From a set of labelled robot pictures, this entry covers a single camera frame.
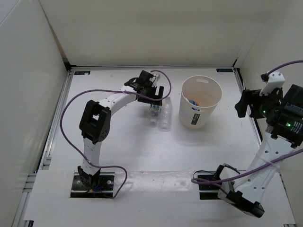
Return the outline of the green label plastic bottle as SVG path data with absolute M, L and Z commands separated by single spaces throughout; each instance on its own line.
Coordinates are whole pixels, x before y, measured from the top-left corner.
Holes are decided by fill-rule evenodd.
M 148 117 L 150 120 L 150 125 L 156 126 L 158 120 L 160 119 L 160 113 L 161 113 L 161 106 L 150 104 Z

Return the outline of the blue label plastic bottle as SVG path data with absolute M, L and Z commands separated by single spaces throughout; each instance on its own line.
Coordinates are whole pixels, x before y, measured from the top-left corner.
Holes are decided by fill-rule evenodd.
M 192 105 L 191 109 L 197 112 L 200 112 L 199 104 L 195 102 L 194 100 L 188 100 L 188 102 Z

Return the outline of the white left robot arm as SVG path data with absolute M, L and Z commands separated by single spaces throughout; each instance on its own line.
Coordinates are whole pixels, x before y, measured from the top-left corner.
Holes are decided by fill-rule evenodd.
M 99 165 L 102 141 L 110 131 L 111 117 L 133 101 L 154 104 L 150 98 L 162 98 L 164 87 L 157 88 L 159 79 L 158 73 L 143 70 L 138 78 L 125 82 L 118 92 L 98 102 L 93 100 L 87 102 L 80 121 L 85 158 L 78 167 L 78 173 L 82 183 L 89 189 L 95 189 L 99 185 L 100 169 L 96 166 Z

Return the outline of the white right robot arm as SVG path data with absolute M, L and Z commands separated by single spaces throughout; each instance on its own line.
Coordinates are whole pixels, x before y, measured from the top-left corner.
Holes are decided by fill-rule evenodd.
M 239 174 L 231 166 L 221 165 L 213 176 L 220 189 L 218 198 L 242 212 L 260 218 L 264 214 L 261 201 L 269 182 L 281 162 L 297 154 L 303 141 L 303 89 L 292 85 L 283 99 L 260 106 L 267 119 L 267 134 L 248 167 Z

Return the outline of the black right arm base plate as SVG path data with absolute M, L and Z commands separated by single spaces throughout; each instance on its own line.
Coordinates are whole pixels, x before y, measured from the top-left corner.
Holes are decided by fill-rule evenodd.
M 215 171 L 198 170 L 194 173 L 194 176 L 208 181 L 220 179 L 215 176 Z M 219 200 L 218 192 L 221 191 L 220 187 L 210 184 L 199 185 L 198 188 L 200 200 Z

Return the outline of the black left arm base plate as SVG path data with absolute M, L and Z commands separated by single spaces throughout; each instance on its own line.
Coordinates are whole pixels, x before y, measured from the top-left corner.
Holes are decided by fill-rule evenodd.
M 74 173 L 71 185 L 71 198 L 104 198 L 113 197 L 115 173 L 100 173 L 98 178 L 94 178 L 92 184 L 84 183 L 79 173 Z

